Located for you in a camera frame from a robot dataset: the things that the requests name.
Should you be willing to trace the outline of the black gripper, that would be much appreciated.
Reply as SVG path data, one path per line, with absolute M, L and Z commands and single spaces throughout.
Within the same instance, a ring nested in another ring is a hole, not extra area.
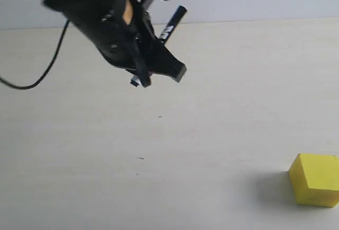
M 152 74 L 167 76 L 179 83 L 187 68 L 155 36 L 144 7 L 137 0 L 120 1 L 116 18 L 119 31 L 116 65 L 142 73 L 143 83 L 151 83 Z

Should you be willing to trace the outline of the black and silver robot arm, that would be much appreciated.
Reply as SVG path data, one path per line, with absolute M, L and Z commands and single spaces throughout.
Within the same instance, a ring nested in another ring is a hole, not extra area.
M 153 74 L 179 82 L 186 72 L 186 66 L 165 46 L 186 8 L 178 7 L 157 36 L 147 11 L 152 1 L 42 0 L 78 28 L 109 64 L 130 72 L 134 86 L 144 87 L 151 84 Z

